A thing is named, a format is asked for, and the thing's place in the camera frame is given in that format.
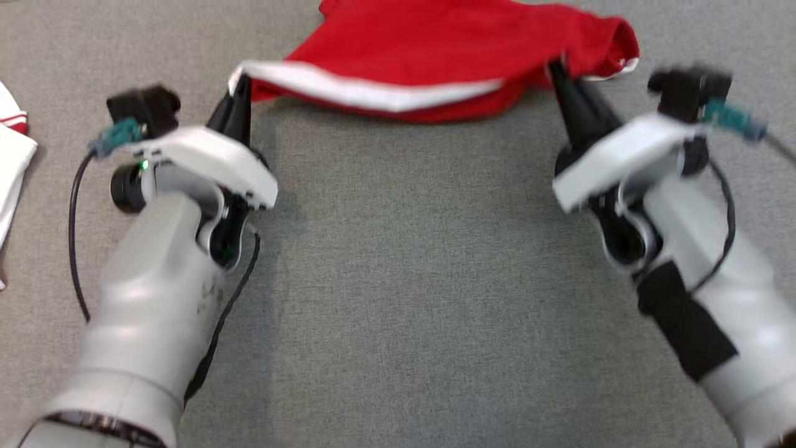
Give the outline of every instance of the red stripe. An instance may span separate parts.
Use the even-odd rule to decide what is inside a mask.
[[[7,116],[5,118],[0,118],[0,123],[2,123],[4,121],[8,121],[8,120],[13,120],[15,118],[22,118],[22,117],[27,118],[28,114],[26,112],[23,112],[23,113],[20,113],[20,114],[17,114],[17,115],[12,115],[12,116]]]

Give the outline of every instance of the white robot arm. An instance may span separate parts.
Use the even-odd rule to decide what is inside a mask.
[[[608,259],[634,279],[639,310],[656,321],[739,446],[796,446],[793,303],[735,229],[732,201],[720,213],[691,179],[710,166],[729,196],[701,122],[731,79],[701,67],[657,73],[650,88],[662,94],[658,112],[622,124],[561,63],[549,74],[571,140],[553,181],[560,205],[597,217]]]
[[[241,86],[207,127],[177,130],[176,121],[152,122],[152,97],[127,95],[139,123],[163,134],[124,147],[138,162],[111,181],[116,205],[139,216],[103,270],[99,309],[71,375],[3,446],[177,446],[185,402],[213,358],[224,277],[239,261],[247,213],[272,208],[278,192],[248,147],[251,104],[248,83]]]

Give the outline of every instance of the cable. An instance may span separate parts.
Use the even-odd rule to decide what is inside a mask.
[[[86,298],[83,296],[83,289],[80,287],[80,278],[77,275],[77,255],[75,251],[75,215],[77,209],[77,193],[80,190],[80,182],[83,180],[83,174],[86,172],[88,163],[94,159],[95,152],[90,151],[80,162],[80,166],[75,173],[75,180],[72,182],[72,197],[69,199],[69,270],[72,272],[72,285],[75,287],[75,294],[77,295],[77,303],[80,304],[80,311],[83,312],[83,318],[86,324],[92,319],[92,315],[88,312],[86,306]]]
[[[240,297],[240,293],[243,291],[244,286],[248,282],[249,277],[252,275],[252,271],[254,271],[254,265],[257,263],[257,257],[259,256],[259,244],[260,239],[257,233],[254,234],[254,253],[252,253],[252,259],[249,261],[248,266],[246,267],[246,271],[244,275],[240,279],[237,288],[235,288],[235,292],[232,293],[232,296],[229,298],[227,305],[224,307],[224,311],[221,312],[220,317],[218,318],[218,323],[216,324],[216,330],[213,332],[213,338],[210,340],[210,347],[207,350],[207,354],[202,361],[199,363],[197,367],[197,371],[193,374],[193,378],[191,382],[188,383],[188,388],[185,389],[185,402],[187,403],[198,391],[201,389],[202,385],[205,383],[205,379],[207,378],[207,374],[210,371],[210,364],[213,363],[213,356],[216,354],[216,346],[218,345],[218,338],[221,334],[221,330],[224,328],[224,322],[227,320],[227,316],[232,311],[232,306]]]
[[[25,445],[25,440],[28,439],[28,437],[30,436],[30,433],[33,432],[33,428],[35,428],[35,427],[36,427],[36,424],[34,423],[33,425],[30,426],[30,428],[28,428],[27,431],[25,431],[25,435],[22,436],[22,440],[19,441],[19,445],[17,445],[17,448],[22,448],[22,445]]]
[[[796,166],[796,151],[785,145],[782,140],[778,139],[772,134],[766,134],[766,136],[763,137],[763,140],[772,148],[774,148],[780,155],[782,155],[782,157],[785,157],[789,162]]]
[[[732,244],[736,240],[736,201],[732,198],[732,191],[730,190],[730,183],[727,181],[727,176],[724,175],[724,172],[719,168],[719,165],[710,160],[708,162],[708,166],[713,171],[713,174],[719,179],[719,183],[721,183],[721,193],[724,195],[724,200],[727,202],[727,237],[724,239],[724,249],[722,250],[721,257],[716,261],[716,264],[713,266],[713,269],[708,273],[708,275],[704,276],[696,286],[691,289],[691,295],[694,295],[705,286],[706,283],[711,281],[714,276],[719,272],[721,266],[727,260],[727,257],[730,254],[730,249],[732,249]]]

